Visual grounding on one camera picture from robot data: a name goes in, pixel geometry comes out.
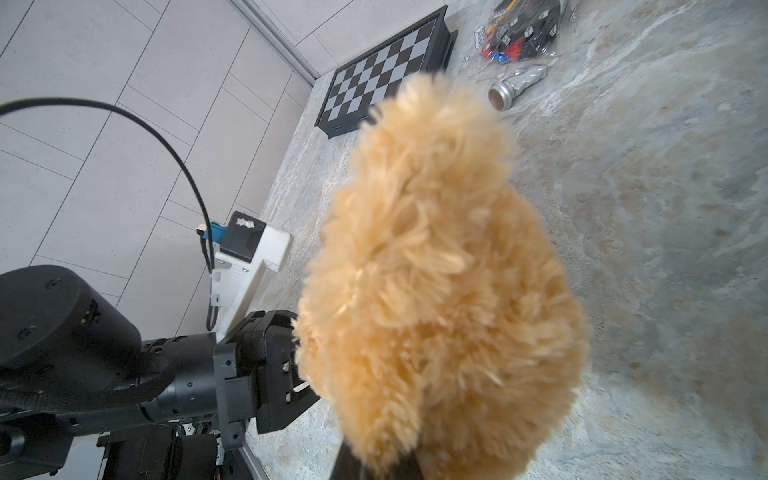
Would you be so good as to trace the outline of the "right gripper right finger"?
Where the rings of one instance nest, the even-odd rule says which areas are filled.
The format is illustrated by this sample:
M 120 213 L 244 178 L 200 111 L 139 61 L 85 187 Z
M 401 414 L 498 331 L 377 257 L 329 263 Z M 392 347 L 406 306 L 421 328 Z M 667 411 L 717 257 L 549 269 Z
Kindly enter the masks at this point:
M 414 452 L 403 456 L 389 471 L 390 480 L 424 480 Z

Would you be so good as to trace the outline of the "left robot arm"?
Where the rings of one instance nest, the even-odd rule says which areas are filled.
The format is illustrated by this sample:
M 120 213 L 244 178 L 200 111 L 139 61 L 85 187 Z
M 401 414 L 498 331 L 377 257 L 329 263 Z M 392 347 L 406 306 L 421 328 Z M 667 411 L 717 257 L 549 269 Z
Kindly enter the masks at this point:
M 234 332 L 143 340 L 75 272 L 1 277 L 1 475 L 56 474 L 78 437 L 103 479 L 251 478 L 246 431 L 285 429 L 317 402 L 299 377 L 294 314 L 255 311 Z

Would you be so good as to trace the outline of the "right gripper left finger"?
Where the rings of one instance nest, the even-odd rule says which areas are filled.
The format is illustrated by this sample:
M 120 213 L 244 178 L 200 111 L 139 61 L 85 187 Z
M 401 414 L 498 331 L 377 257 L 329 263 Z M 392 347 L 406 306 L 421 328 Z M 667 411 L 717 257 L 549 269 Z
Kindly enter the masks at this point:
M 363 480 L 363 464 L 347 442 L 340 445 L 329 480 Z

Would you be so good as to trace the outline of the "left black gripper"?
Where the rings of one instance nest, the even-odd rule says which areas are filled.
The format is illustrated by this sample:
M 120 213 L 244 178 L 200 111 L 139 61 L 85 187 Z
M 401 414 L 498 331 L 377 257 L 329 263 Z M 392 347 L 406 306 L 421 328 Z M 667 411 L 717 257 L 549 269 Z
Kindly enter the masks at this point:
M 259 434 L 285 429 L 319 400 L 299 377 L 296 318 L 288 310 L 254 311 L 221 343 L 214 333 L 147 341 L 171 360 L 175 377 L 142 412 L 157 423 L 211 418 L 225 450 L 246 444 L 252 419 Z

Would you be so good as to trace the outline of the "brown teddy bear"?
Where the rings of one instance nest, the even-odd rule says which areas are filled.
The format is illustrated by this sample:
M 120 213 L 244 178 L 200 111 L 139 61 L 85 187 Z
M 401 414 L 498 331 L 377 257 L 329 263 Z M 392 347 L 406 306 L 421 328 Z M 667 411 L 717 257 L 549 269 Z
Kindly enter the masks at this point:
M 468 85 L 416 74 L 362 126 L 308 266 L 301 377 L 375 477 L 512 479 L 569 414 L 587 321 L 514 139 Z

